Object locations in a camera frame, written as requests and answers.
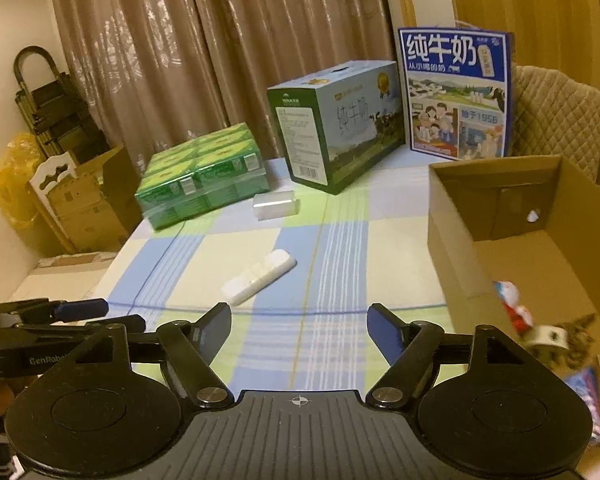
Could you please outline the red piggy toy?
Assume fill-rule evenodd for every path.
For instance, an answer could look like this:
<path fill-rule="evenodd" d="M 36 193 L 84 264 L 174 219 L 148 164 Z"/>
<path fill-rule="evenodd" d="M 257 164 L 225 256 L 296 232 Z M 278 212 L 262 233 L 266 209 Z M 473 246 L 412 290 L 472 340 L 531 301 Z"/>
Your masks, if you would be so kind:
<path fill-rule="evenodd" d="M 534 321 L 530 311 L 520 302 L 518 288 L 509 281 L 496 281 L 494 286 L 514 330 L 519 336 L 524 336 L 532 329 Z"/>

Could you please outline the white three-pin plug adapter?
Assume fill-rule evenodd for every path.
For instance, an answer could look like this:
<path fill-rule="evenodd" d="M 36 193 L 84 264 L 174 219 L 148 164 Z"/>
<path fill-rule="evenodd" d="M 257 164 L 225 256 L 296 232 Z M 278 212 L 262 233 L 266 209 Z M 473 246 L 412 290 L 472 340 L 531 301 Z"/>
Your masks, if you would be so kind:
<path fill-rule="evenodd" d="M 553 354 L 560 356 L 568 351 L 568 332 L 553 325 L 534 326 L 524 334 L 522 344 L 537 359 L 541 356 L 551 359 Z"/>

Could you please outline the blue card packet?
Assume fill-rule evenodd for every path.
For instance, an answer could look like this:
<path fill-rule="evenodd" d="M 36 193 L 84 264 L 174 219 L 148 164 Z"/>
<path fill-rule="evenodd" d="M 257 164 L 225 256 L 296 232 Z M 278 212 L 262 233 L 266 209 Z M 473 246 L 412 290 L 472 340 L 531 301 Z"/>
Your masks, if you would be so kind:
<path fill-rule="evenodd" d="M 592 418 L 592 434 L 589 446 L 600 445 L 600 389 L 592 366 L 582 368 L 569 375 L 565 383 L 586 404 Z"/>

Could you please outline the white remote control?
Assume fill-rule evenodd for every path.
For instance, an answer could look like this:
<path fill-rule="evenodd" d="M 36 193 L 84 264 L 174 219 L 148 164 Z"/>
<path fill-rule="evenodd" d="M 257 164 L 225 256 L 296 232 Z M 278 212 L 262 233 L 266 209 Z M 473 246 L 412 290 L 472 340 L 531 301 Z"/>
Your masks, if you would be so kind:
<path fill-rule="evenodd" d="M 297 260 L 286 250 L 273 250 L 221 287 L 225 302 L 232 307 L 243 304 L 296 265 Z"/>

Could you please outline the cardboard box on floor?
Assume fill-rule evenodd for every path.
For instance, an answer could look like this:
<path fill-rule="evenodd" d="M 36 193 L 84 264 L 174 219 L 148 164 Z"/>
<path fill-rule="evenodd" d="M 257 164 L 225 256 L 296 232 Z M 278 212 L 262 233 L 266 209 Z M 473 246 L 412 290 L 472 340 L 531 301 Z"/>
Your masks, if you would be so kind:
<path fill-rule="evenodd" d="M 48 196 L 78 252 L 117 252 L 142 221 L 135 192 L 140 184 L 125 148 L 114 148 L 76 168 Z"/>

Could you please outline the checkered tablecloth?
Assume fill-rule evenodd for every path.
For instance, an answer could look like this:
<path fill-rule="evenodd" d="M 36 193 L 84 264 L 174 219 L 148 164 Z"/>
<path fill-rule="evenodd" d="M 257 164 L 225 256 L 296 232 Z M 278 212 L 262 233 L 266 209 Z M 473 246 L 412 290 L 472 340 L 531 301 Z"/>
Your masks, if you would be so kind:
<path fill-rule="evenodd" d="M 150 330 L 193 321 L 231 278 L 283 250 L 294 267 L 233 308 L 215 373 L 234 392 L 366 391 L 387 367 L 366 330 L 371 304 L 452 328 L 427 248 L 429 165 L 399 148 L 329 195 L 291 182 L 286 164 L 271 160 L 271 188 L 294 193 L 296 214 L 259 220 L 244 200 L 162 231 L 142 223 L 95 295 Z"/>

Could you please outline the white carved chair back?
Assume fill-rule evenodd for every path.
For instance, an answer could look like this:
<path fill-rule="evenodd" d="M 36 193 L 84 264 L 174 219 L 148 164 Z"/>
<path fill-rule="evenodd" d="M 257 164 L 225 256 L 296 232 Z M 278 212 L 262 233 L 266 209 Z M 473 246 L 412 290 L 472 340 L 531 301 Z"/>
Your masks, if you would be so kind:
<path fill-rule="evenodd" d="M 65 152 L 61 155 L 50 156 L 45 162 L 42 162 L 26 186 L 36 211 L 56 236 L 60 246 L 70 255 L 75 254 L 78 250 L 62 227 L 48 196 L 62 180 L 75 177 L 76 162 L 70 152 Z"/>

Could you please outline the yellow plastic bag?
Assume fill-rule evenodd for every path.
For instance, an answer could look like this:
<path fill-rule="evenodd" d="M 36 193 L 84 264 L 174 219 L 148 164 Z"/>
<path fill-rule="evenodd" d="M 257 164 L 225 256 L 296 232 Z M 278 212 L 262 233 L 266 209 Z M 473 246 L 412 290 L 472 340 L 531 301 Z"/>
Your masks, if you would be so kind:
<path fill-rule="evenodd" d="M 30 229 L 38 216 L 27 185 L 45 157 L 35 135 L 20 132 L 10 140 L 0 157 L 0 211 L 17 231 Z"/>

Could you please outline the green drink carton pack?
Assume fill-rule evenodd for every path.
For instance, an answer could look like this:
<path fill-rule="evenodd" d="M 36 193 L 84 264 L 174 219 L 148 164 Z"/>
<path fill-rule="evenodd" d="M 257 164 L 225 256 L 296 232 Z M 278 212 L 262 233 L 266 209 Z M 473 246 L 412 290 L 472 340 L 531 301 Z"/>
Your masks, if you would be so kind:
<path fill-rule="evenodd" d="M 260 148 L 242 122 L 153 154 L 135 198 L 162 230 L 269 190 Z"/>

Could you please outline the small clear plastic box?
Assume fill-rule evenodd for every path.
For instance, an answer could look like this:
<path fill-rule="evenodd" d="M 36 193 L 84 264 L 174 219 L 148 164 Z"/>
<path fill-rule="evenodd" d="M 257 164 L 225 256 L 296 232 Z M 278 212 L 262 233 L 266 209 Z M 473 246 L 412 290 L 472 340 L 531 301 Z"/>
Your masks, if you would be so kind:
<path fill-rule="evenodd" d="M 299 209 L 300 200 L 294 191 L 257 194 L 252 201 L 253 214 L 259 221 L 294 216 Z"/>

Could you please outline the open brown cardboard box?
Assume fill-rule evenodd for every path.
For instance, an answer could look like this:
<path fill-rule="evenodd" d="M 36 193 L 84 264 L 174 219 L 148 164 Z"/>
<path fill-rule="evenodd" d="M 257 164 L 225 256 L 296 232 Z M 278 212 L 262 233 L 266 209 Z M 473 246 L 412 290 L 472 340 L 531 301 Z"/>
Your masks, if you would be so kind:
<path fill-rule="evenodd" d="M 600 187 L 579 168 L 560 156 L 431 165 L 428 249 L 461 333 L 488 324 L 517 335 L 498 281 L 517 287 L 535 324 L 592 315 L 585 362 L 600 381 Z M 580 469 L 600 479 L 600 444 Z"/>

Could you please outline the black folding cart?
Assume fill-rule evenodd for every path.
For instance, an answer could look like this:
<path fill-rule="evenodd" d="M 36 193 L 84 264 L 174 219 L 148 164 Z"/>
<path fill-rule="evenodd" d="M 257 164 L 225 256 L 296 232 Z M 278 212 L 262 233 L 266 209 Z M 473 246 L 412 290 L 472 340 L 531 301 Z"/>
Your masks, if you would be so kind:
<path fill-rule="evenodd" d="M 53 75 L 51 82 L 36 89 L 29 88 L 22 73 L 24 61 L 31 55 L 44 58 Z M 19 86 L 15 102 L 46 158 L 69 153 L 81 165 L 110 150 L 73 79 L 58 70 L 50 52 L 38 46 L 25 47 L 16 55 L 12 70 Z"/>

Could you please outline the blue milk carton box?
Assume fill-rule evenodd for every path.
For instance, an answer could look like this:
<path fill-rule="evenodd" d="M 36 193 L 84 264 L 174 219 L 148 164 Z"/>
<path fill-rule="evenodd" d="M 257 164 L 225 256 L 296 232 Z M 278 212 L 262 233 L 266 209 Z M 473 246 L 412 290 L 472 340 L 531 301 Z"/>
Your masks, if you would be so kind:
<path fill-rule="evenodd" d="M 512 35 L 494 30 L 402 27 L 410 148 L 447 160 L 509 155 Z"/>

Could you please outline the beige curtain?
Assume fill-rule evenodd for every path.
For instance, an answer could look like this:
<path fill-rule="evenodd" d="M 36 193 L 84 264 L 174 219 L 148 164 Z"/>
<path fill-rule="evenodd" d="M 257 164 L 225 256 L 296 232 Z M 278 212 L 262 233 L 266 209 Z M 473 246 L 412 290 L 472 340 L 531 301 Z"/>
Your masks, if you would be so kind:
<path fill-rule="evenodd" d="M 387 0 L 53 0 L 72 76 L 138 169 L 246 124 L 283 153 L 266 92 L 350 60 L 391 60 Z"/>

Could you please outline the wooden door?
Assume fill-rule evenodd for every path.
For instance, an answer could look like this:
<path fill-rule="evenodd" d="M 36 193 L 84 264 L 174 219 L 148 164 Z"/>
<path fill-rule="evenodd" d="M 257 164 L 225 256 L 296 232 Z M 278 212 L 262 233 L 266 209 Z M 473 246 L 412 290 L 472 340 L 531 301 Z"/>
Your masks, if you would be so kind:
<path fill-rule="evenodd" d="M 515 61 L 600 90 L 600 0 L 453 0 L 457 21 L 514 35 Z"/>

